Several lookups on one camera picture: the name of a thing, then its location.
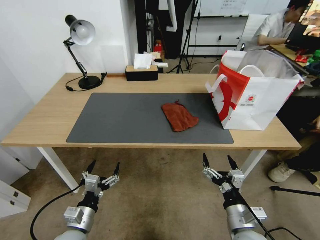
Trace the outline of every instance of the beige carpet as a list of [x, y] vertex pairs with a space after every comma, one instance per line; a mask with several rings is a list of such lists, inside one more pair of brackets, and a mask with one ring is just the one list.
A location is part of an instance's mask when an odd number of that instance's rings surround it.
[[[195, 66], [196, 72], [208, 72], [213, 67], [212, 64]], [[249, 150], [55, 148], [55, 151], [77, 180], [92, 159], [97, 159], [93, 174], [105, 177], [121, 162], [120, 181], [100, 200], [89, 240], [230, 239], [223, 197], [202, 173], [202, 153], [207, 153], [211, 167], [228, 171], [227, 154], [241, 166]], [[319, 198], [272, 192], [269, 186], [274, 183], [268, 179], [267, 172], [276, 163], [274, 153], [268, 151], [245, 180], [242, 195], [251, 206], [265, 209], [267, 229], [283, 226], [303, 240], [320, 239]], [[318, 191], [299, 172], [279, 185]], [[31, 203], [27, 212], [0, 220], [0, 239], [31, 239], [29, 228], [36, 212], [52, 198], [68, 191], [45, 159], [13, 187], [29, 195]], [[54, 239], [67, 230], [63, 213], [67, 206], [77, 205], [83, 197], [82, 191], [83, 187], [79, 193], [56, 201], [42, 212], [35, 226], [39, 240]], [[283, 230], [274, 232], [273, 236], [276, 240], [295, 239]]]

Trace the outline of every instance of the red cloth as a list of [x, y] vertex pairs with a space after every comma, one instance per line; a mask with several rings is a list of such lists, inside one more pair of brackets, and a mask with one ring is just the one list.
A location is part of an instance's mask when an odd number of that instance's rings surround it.
[[181, 132], [198, 124], [199, 118], [192, 116], [178, 100], [161, 106], [174, 132]]

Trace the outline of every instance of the tissue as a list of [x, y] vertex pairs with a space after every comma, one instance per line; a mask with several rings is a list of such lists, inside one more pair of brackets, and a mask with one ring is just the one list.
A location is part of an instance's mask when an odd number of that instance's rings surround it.
[[134, 54], [134, 69], [150, 69], [152, 54]]

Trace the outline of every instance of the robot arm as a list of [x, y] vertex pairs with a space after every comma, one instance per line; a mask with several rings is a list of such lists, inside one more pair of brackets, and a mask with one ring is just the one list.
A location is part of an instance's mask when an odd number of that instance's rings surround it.
[[252, 230], [256, 227], [256, 224], [262, 223], [239, 193], [245, 176], [229, 155], [228, 160], [232, 169], [229, 172], [217, 172], [210, 168], [209, 161], [204, 153], [202, 162], [204, 168], [202, 172], [214, 184], [219, 186], [224, 197], [223, 207], [227, 212], [227, 223], [231, 239], [266, 240], [263, 235]]
[[82, 172], [85, 190], [84, 198], [77, 207], [67, 207], [63, 214], [67, 220], [67, 226], [72, 228], [57, 236], [55, 240], [86, 240], [93, 225], [94, 214], [98, 211], [99, 199], [103, 196], [103, 191], [119, 181], [119, 166], [117, 164], [113, 175], [108, 178], [89, 174], [90, 170]]

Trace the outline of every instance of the black box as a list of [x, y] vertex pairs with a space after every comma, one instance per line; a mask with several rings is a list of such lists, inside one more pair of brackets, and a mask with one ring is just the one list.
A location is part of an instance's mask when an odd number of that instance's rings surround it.
[[126, 67], [127, 81], [155, 81], [158, 80], [158, 66], [151, 65], [150, 69], [134, 69], [133, 66]]

